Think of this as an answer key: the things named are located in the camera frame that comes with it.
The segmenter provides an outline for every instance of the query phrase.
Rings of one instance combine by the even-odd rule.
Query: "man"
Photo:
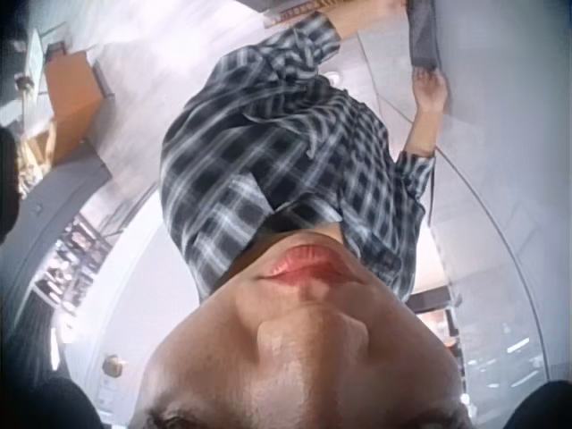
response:
[[[317,75],[400,3],[343,4],[226,55],[169,129],[164,219],[202,303],[151,358],[132,427],[470,426],[453,357],[401,302],[445,80],[415,70],[394,163],[375,114]]]

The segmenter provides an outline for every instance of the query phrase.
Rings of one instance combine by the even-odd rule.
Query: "lips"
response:
[[[328,285],[356,280],[338,252],[316,244],[289,248],[271,267],[265,278],[290,286],[303,286],[313,280],[320,280]]]

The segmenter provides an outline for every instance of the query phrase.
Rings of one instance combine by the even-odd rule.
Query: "shirt cuff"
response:
[[[425,193],[427,182],[431,177],[433,168],[435,168],[435,157],[424,158],[403,151],[400,153],[395,166],[405,183],[408,194],[419,201]]]

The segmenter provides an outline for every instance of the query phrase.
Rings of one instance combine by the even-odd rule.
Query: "checkered shirt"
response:
[[[326,222],[401,299],[411,293],[434,158],[394,162],[375,114],[318,75],[339,47],[321,14],[242,47],[168,130],[164,220],[201,300],[261,231]]]

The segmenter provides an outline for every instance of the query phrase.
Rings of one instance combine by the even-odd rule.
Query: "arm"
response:
[[[435,166],[433,152],[447,101],[447,83],[440,71],[413,70],[417,113],[408,140],[396,163],[408,194],[420,199]]]
[[[405,150],[410,154],[430,158],[433,156],[441,117],[447,101],[447,84],[440,71],[413,70],[413,94],[417,113]]]

